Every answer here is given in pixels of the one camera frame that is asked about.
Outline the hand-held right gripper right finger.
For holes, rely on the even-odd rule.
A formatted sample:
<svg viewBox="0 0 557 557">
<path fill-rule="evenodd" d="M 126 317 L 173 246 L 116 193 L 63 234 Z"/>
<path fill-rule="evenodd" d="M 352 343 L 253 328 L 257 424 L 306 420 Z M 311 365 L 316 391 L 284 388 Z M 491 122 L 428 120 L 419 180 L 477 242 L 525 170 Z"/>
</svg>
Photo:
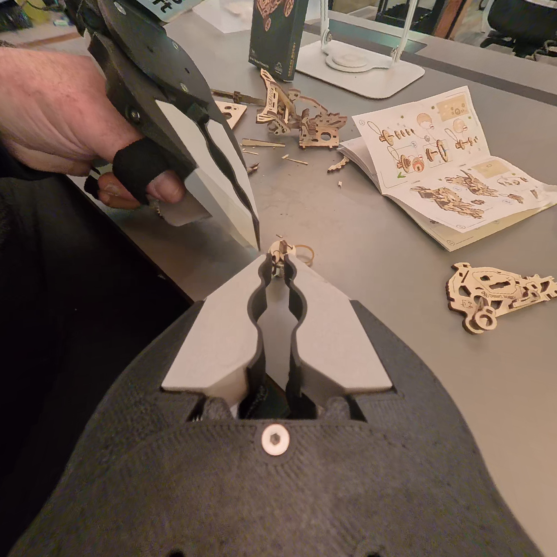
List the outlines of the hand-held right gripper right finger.
<svg viewBox="0 0 557 557">
<path fill-rule="evenodd" d="M 284 268 L 289 310 L 297 319 L 287 393 L 324 406 L 334 396 L 390 390 L 351 299 L 295 256 L 285 257 Z"/>
</svg>

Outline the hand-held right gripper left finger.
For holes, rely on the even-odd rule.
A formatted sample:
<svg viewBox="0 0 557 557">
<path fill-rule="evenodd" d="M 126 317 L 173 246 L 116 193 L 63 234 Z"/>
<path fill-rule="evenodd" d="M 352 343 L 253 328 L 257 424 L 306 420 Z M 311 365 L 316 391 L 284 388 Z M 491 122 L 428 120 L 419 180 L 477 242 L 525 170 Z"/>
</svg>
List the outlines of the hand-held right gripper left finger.
<svg viewBox="0 0 557 557">
<path fill-rule="evenodd" d="M 270 255 L 260 255 L 216 289 L 199 307 L 162 381 L 167 392 L 188 392 L 240 404 L 250 390 L 249 370 L 262 356 L 258 318 L 266 310 Z"/>
</svg>

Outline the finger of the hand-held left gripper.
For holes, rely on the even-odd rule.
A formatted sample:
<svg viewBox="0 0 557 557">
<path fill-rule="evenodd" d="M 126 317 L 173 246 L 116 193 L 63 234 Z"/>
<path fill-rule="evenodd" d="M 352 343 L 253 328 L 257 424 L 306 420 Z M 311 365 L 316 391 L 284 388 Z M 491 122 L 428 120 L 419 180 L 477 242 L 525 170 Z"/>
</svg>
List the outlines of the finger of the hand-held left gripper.
<svg viewBox="0 0 557 557">
<path fill-rule="evenodd" d="M 160 100 L 156 103 L 197 165 L 185 178 L 185 188 L 238 243 L 260 249 L 254 223 L 258 220 L 257 211 L 250 211 L 239 199 L 231 180 L 210 154 L 202 129 L 172 104 Z"/>
<path fill-rule="evenodd" d="M 259 233 L 260 222 L 254 193 L 247 174 L 246 164 L 236 141 L 236 137 L 233 133 L 231 133 L 231 129 L 227 123 L 223 125 L 220 122 L 209 119 L 205 124 L 205 127 L 213 144 L 224 155 L 226 161 L 229 163 L 229 166 L 232 168 L 235 180 L 234 184 L 236 184 L 242 192 L 237 195 L 247 206 L 254 219 L 255 233 Z"/>
</svg>

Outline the wooden hub disc part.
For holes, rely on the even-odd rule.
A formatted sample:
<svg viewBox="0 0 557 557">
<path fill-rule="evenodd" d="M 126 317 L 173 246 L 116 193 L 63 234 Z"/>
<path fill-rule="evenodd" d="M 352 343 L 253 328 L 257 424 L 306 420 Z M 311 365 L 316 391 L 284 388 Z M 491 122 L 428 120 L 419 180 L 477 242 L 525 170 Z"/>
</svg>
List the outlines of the wooden hub disc part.
<svg viewBox="0 0 557 557">
<path fill-rule="evenodd" d="M 296 246 L 290 244 L 285 239 L 278 239 L 268 249 L 271 255 L 271 275 L 272 277 L 284 278 L 285 256 L 291 254 L 296 256 Z"/>
</svg>

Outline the partly built wooden model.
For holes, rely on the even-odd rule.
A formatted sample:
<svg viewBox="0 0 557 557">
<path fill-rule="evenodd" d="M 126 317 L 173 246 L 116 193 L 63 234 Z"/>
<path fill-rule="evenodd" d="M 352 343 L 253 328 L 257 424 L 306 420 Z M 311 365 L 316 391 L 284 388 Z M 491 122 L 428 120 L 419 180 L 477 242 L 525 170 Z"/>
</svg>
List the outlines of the partly built wooden model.
<svg viewBox="0 0 557 557">
<path fill-rule="evenodd" d="M 256 123 L 265 124 L 274 135 L 298 130 L 302 149 L 339 146 L 339 130 L 346 125 L 347 116 L 330 112 L 298 89 L 284 90 L 264 68 L 260 76 L 266 87 L 266 103 L 257 114 Z"/>
</svg>

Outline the dark green model box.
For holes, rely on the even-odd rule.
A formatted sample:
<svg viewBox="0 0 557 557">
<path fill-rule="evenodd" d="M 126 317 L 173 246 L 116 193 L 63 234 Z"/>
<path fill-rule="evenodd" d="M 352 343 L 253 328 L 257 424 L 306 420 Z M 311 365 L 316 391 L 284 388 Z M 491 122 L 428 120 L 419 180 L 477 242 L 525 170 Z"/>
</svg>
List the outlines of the dark green model box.
<svg viewBox="0 0 557 557">
<path fill-rule="evenodd" d="M 309 1 L 254 1 L 248 60 L 275 80 L 291 82 Z"/>
</svg>

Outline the person's left hand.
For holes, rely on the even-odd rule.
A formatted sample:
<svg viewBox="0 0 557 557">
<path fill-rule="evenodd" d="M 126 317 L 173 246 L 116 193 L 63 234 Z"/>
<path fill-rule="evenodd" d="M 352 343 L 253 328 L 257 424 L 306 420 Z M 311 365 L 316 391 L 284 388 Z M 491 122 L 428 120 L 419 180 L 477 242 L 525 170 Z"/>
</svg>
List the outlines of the person's left hand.
<svg viewBox="0 0 557 557">
<path fill-rule="evenodd" d="M 183 181 L 108 100 L 91 58 L 1 47 L 2 173 L 86 177 L 95 161 L 113 163 L 131 145 L 145 146 L 145 159 L 160 170 L 145 195 L 182 200 Z"/>
</svg>

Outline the triangular wooden plate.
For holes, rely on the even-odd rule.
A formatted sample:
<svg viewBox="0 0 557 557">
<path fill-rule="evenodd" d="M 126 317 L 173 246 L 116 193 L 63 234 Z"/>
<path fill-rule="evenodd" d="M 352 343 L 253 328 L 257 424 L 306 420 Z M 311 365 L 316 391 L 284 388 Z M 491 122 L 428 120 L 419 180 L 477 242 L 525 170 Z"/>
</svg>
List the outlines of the triangular wooden plate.
<svg viewBox="0 0 557 557">
<path fill-rule="evenodd" d="M 238 124 L 241 117 L 247 110 L 247 106 L 244 104 L 237 104 L 228 101 L 215 101 L 217 107 L 225 118 L 227 124 L 231 129 Z"/>
</svg>

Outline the clear plastic container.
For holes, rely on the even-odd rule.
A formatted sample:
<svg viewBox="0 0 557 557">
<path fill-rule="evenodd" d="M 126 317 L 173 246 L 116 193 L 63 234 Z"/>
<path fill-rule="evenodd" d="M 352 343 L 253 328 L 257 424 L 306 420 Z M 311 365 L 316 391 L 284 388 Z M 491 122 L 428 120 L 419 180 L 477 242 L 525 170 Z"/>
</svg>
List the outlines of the clear plastic container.
<svg viewBox="0 0 557 557">
<path fill-rule="evenodd" d="M 253 1 L 202 1 L 193 12 L 222 33 L 249 31 Z"/>
</svg>

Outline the flat wooden car body panel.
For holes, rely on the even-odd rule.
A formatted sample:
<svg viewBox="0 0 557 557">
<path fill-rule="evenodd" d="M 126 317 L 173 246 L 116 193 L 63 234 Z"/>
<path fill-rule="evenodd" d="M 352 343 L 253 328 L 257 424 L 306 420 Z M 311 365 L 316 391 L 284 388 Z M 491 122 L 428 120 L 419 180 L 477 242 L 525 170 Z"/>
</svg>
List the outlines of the flat wooden car body panel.
<svg viewBox="0 0 557 557">
<path fill-rule="evenodd" d="M 454 275 L 446 285 L 449 309 L 463 316 L 470 334 L 483 334 L 498 324 L 498 317 L 556 298 L 552 276 L 522 276 L 493 267 L 452 265 Z"/>
</svg>

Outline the white document stand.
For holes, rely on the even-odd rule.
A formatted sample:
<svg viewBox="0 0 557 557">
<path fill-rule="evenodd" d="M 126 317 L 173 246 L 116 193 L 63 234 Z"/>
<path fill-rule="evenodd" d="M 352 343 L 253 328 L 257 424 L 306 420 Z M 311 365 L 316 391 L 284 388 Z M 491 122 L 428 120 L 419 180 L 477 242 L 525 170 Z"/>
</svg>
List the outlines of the white document stand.
<svg viewBox="0 0 557 557">
<path fill-rule="evenodd" d="M 420 79 L 420 66 L 401 61 L 418 1 L 410 1 L 399 44 L 387 56 L 332 39 L 328 1 L 320 1 L 320 40 L 300 48 L 296 71 L 367 99 L 387 99 Z"/>
</svg>

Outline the open instruction booklet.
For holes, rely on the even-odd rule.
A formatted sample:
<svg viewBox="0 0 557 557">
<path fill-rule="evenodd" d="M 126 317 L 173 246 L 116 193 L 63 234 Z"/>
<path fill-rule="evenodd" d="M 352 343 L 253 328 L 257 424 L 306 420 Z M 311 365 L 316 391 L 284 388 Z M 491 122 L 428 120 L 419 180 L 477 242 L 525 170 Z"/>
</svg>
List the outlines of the open instruction booklet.
<svg viewBox="0 0 557 557">
<path fill-rule="evenodd" d="M 352 120 L 339 151 L 449 252 L 556 205 L 556 185 L 490 152 L 468 86 Z"/>
</svg>

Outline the black office chair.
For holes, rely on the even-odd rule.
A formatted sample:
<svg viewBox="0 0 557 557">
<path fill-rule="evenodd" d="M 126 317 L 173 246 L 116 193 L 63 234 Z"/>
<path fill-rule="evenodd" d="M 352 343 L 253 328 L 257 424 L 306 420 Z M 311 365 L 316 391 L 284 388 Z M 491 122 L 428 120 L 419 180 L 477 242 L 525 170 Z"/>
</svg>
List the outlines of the black office chair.
<svg viewBox="0 0 557 557">
<path fill-rule="evenodd" d="M 556 1 L 489 1 L 484 19 L 490 31 L 480 48 L 507 47 L 534 61 L 556 57 Z"/>
</svg>

